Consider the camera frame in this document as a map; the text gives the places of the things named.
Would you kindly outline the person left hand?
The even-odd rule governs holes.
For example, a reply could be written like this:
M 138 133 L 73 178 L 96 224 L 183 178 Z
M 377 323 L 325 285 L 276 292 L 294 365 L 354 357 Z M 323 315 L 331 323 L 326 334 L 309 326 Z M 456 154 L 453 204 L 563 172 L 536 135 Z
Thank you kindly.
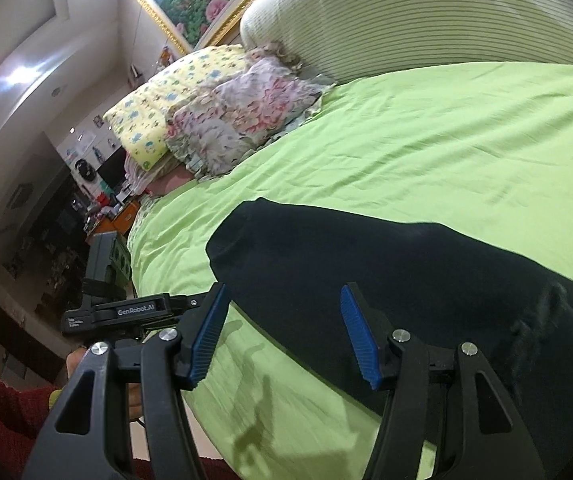
M 85 347 L 80 347 L 70 352 L 70 354 L 66 356 L 65 365 L 68 379 L 73 377 L 75 370 L 77 370 L 78 365 L 80 364 L 81 360 L 84 358 L 86 353 L 87 349 Z M 143 415 L 140 385 L 131 384 L 131 382 L 129 382 L 127 389 L 127 396 L 128 396 L 129 420 L 130 422 L 134 422 Z

